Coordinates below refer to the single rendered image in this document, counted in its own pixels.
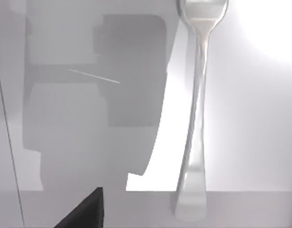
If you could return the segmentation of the silver metal spoon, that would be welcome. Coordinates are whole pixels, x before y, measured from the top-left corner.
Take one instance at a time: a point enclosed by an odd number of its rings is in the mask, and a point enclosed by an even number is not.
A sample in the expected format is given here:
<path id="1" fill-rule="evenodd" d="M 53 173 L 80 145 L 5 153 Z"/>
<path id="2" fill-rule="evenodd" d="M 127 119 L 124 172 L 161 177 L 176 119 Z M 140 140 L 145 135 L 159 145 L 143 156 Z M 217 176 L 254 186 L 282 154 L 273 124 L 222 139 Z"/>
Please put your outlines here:
<path id="1" fill-rule="evenodd" d="M 206 216 L 204 105 L 208 48 L 212 31 L 226 15 L 229 0 L 179 0 L 180 17 L 195 35 L 192 101 L 174 212 L 185 222 Z"/>

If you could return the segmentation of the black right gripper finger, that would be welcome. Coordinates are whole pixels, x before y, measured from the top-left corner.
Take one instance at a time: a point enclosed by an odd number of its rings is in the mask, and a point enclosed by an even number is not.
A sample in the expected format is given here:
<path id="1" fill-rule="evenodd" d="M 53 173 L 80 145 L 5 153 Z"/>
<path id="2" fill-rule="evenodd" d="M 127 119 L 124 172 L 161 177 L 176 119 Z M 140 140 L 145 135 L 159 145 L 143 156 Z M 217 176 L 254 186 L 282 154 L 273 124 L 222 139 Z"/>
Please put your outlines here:
<path id="1" fill-rule="evenodd" d="M 53 228 L 103 228 L 104 191 L 96 188 Z"/>

